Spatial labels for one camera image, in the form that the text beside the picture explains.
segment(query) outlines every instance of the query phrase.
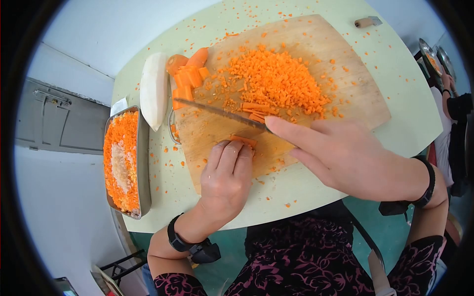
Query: light green table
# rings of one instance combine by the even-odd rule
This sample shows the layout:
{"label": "light green table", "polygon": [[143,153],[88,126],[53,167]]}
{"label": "light green table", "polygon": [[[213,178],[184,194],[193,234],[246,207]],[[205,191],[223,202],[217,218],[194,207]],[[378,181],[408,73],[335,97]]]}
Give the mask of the light green table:
{"label": "light green table", "polygon": [[[260,0],[244,3],[242,0],[219,2],[178,22],[150,42],[118,73],[112,104],[126,96],[129,106],[139,105],[140,89],[137,83],[140,82],[145,59],[152,53],[165,52],[169,56],[184,54],[189,57],[198,48],[215,43],[215,38],[222,38],[225,32],[242,32],[255,25],[263,26],[282,20],[283,15],[279,15],[279,11],[286,15],[291,13],[293,17],[320,14],[338,32],[344,33],[347,42],[367,63],[369,72],[385,97],[392,119],[373,130],[385,148],[410,157],[426,148],[441,133],[441,122],[433,96],[410,51],[385,20],[363,0],[287,0],[285,3]],[[257,17],[246,16],[249,10]],[[367,16],[378,16],[384,24],[357,29],[354,20]],[[150,130],[149,153],[154,155],[148,158],[152,208],[139,221],[124,217],[129,231],[154,233],[177,214],[193,207],[199,199],[187,166],[182,167],[180,164],[185,161],[182,149],[172,150],[173,143],[167,128],[164,123],[156,133]],[[165,147],[168,147],[168,153],[164,153]],[[223,229],[297,215],[346,196],[324,186],[300,163],[287,169],[279,175],[260,177],[259,180],[264,181],[265,185],[253,181],[243,211]],[[287,203],[291,204],[290,208],[285,206]]]}

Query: stainless steel bowl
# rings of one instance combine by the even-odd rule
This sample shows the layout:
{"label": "stainless steel bowl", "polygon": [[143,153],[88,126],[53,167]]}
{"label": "stainless steel bowl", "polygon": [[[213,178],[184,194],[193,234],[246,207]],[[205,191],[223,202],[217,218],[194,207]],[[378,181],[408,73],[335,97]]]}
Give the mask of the stainless steel bowl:
{"label": "stainless steel bowl", "polygon": [[125,112],[136,112],[138,111],[138,127],[137,127],[137,189],[138,189],[138,204],[140,206],[140,214],[132,214],[128,212],[122,212],[113,202],[112,197],[109,195],[107,188],[105,188],[107,202],[109,206],[135,220],[140,220],[151,208],[151,195],[150,195],[150,184],[148,182],[148,130],[149,126],[142,116],[142,112],[138,106],[131,106],[121,112],[118,112],[114,116],[111,116],[105,124],[105,135],[109,129],[109,125],[112,119],[116,116],[122,115]]}
{"label": "stainless steel bowl", "polygon": [[456,82],[456,73],[454,73],[453,64],[451,63],[451,60],[449,59],[447,53],[441,46],[436,46],[436,56],[438,57],[443,67],[446,69],[446,73],[451,75],[454,78],[454,81]]}
{"label": "stainless steel bowl", "polygon": [[[425,65],[427,68],[433,70],[434,72],[436,72],[439,76],[441,76],[442,74],[442,65],[441,63],[439,62],[438,60],[438,57],[436,57],[436,54],[435,52],[433,51],[433,49],[425,42],[425,40],[423,39],[419,39],[419,50],[421,51],[421,55],[423,56],[423,61],[425,62]],[[431,58],[433,58],[436,62],[436,66],[438,66],[439,68],[439,71],[435,69],[435,67],[433,66],[433,64],[431,63],[431,61],[428,59],[428,56],[430,56]]]}

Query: wrist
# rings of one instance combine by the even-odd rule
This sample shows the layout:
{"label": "wrist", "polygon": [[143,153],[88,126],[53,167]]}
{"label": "wrist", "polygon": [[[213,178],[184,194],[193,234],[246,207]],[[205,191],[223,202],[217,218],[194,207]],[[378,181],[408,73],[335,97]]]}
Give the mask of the wrist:
{"label": "wrist", "polygon": [[423,196],[429,186],[429,173],[424,163],[414,158],[399,162],[399,179],[396,185],[400,200],[414,202]]}
{"label": "wrist", "polygon": [[174,223],[174,231],[186,243],[199,243],[219,230],[224,224],[220,225],[210,219],[209,215],[205,215],[198,202],[191,210],[179,216]]}

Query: small knife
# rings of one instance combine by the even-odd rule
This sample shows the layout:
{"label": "small knife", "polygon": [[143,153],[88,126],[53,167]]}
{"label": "small knife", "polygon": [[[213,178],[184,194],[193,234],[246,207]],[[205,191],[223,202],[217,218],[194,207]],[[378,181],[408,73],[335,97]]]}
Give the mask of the small knife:
{"label": "small knife", "polygon": [[265,130],[265,131],[267,131],[267,132],[272,133],[272,132],[268,129],[268,127],[267,127],[265,124],[263,124],[263,123],[253,121],[253,120],[251,120],[251,119],[242,117],[242,116],[240,116],[240,115],[237,115],[237,114],[234,114],[234,113],[225,111],[225,110],[223,110],[223,109],[221,109],[221,108],[216,108],[216,107],[204,105],[204,104],[201,104],[201,103],[196,103],[196,102],[189,101],[189,100],[182,99],[182,98],[174,98],[174,100],[177,101],[177,102],[180,102],[180,103],[189,105],[189,106],[194,106],[194,107],[197,107],[197,108],[204,109],[204,110],[206,110],[206,111],[209,111],[210,113],[214,113],[214,114],[217,114],[217,115],[221,115],[221,116],[223,116],[223,117],[236,120],[236,121],[238,121],[238,122],[240,122],[240,123],[243,123],[243,124],[245,124],[245,125],[248,125],[248,126],[251,126],[251,127],[255,127],[255,128],[259,128],[259,129],[263,129],[263,130]]}

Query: green floor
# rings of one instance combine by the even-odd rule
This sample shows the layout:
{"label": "green floor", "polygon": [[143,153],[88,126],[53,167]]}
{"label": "green floor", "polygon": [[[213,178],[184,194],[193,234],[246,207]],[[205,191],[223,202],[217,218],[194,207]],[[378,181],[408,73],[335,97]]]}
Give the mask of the green floor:
{"label": "green floor", "polygon": [[[343,201],[379,247],[388,273],[397,262],[410,230],[404,216],[382,216],[378,211],[378,202],[354,197],[346,197]],[[408,210],[410,221],[412,215],[413,206],[410,206]],[[130,234],[138,249],[148,251],[152,236],[150,233]],[[210,236],[210,240],[219,245],[222,258],[214,263],[201,264],[194,270],[209,295],[225,291],[245,264],[245,236],[246,228],[219,231]],[[356,229],[354,229],[353,250],[361,265],[370,274],[367,265],[370,249]]]}

